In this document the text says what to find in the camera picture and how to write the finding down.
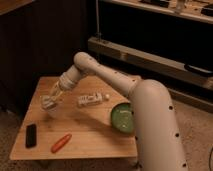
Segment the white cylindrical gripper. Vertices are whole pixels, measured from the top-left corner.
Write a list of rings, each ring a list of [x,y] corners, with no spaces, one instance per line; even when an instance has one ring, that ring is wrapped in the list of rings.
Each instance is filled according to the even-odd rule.
[[[75,83],[67,76],[66,73],[63,73],[59,78],[59,85],[58,83],[55,83],[53,87],[50,90],[50,97],[53,98],[54,101],[57,101],[61,95],[63,94],[63,91],[71,90],[75,87]]]

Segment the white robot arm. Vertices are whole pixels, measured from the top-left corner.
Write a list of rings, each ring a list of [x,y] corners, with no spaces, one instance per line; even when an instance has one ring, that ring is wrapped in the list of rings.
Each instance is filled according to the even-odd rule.
[[[51,99],[55,101],[60,92],[72,90],[89,74],[98,76],[130,101],[141,171],[188,171],[171,96],[162,83],[124,75],[78,52],[74,64],[51,90]]]

